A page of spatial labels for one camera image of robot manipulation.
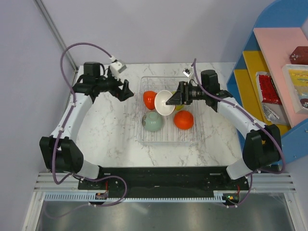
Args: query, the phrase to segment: orange ball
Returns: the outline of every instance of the orange ball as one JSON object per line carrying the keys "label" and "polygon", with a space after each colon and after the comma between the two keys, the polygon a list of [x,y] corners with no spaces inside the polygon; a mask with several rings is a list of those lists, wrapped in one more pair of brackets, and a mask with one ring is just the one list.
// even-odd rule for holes
{"label": "orange ball", "polygon": [[148,91],[145,91],[143,93],[143,102],[144,102],[145,106],[150,110],[155,109],[154,101],[155,101],[156,95],[157,95],[157,93],[152,91],[152,90],[148,90]]}
{"label": "orange ball", "polygon": [[188,111],[179,111],[174,116],[173,122],[179,129],[190,129],[193,127],[193,115]]}

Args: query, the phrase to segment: marble surface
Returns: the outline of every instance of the marble surface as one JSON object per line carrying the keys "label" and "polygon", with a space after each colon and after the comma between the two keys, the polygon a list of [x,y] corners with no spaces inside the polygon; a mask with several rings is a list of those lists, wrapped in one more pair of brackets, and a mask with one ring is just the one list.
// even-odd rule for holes
{"label": "marble surface", "polygon": [[[189,64],[130,64],[121,75],[139,92],[143,76],[183,76]],[[222,88],[234,63],[198,63],[198,73],[215,69]],[[201,141],[195,146],[150,145],[137,141],[137,96],[124,102],[102,93],[88,111],[77,137],[86,160],[103,167],[170,167],[229,165],[241,157],[235,127],[205,103],[199,102]]]}

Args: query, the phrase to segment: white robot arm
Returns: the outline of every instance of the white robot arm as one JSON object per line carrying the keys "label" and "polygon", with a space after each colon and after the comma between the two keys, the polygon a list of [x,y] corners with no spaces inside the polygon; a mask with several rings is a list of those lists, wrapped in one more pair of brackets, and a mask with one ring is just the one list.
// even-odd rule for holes
{"label": "white robot arm", "polygon": [[[39,145],[48,169],[52,169],[52,156],[56,151],[55,169],[57,172],[70,172],[89,179],[98,177],[100,167],[84,160],[82,152],[76,146],[77,134],[82,121],[101,92],[109,92],[121,102],[134,95],[128,87],[128,81],[124,80],[122,83],[119,78],[119,74],[126,69],[121,61],[112,60],[107,77],[101,75],[101,65],[100,63],[84,63],[84,74],[73,86],[75,102],[71,95],[69,105],[59,125],[49,137],[41,138]],[[74,109],[67,116],[72,106]],[[62,129],[61,136],[55,147],[60,129]]]}
{"label": "white robot arm", "polygon": [[259,121],[238,105],[228,91],[221,90],[214,70],[202,71],[201,81],[202,87],[217,99],[205,94],[199,86],[192,85],[190,80],[193,78],[193,73],[190,70],[185,69],[183,73],[189,81],[179,82],[176,93],[166,104],[188,105],[193,100],[205,100],[208,106],[228,119],[245,138],[242,158],[226,168],[226,173],[232,180],[280,160],[277,147],[264,132],[269,133],[281,148],[280,131],[276,125],[267,126]]}

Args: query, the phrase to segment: green ball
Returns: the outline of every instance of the green ball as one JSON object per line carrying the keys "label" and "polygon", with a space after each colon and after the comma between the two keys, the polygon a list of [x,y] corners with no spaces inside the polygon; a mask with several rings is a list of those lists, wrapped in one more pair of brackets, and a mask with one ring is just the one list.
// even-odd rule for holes
{"label": "green ball", "polygon": [[142,125],[147,131],[158,131],[163,127],[164,119],[157,112],[147,112],[142,117]]}

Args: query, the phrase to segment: metal wire basket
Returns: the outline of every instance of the metal wire basket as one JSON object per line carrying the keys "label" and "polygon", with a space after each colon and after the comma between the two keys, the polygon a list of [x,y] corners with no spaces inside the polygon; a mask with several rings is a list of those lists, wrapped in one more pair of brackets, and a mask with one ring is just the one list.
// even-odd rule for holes
{"label": "metal wire basket", "polygon": [[161,90],[176,91],[179,81],[187,81],[185,77],[143,77],[141,78],[140,92],[138,94],[138,123],[137,140],[145,145],[149,144],[197,144],[200,139],[200,120],[198,115],[197,103],[186,105],[182,110],[189,111],[194,117],[194,125],[191,129],[181,130],[174,125],[173,118],[178,111],[171,115],[164,116],[164,126],[156,132],[144,129],[141,124],[142,117],[150,110],[143,102],[143,93],[147,90],[159,92]]}

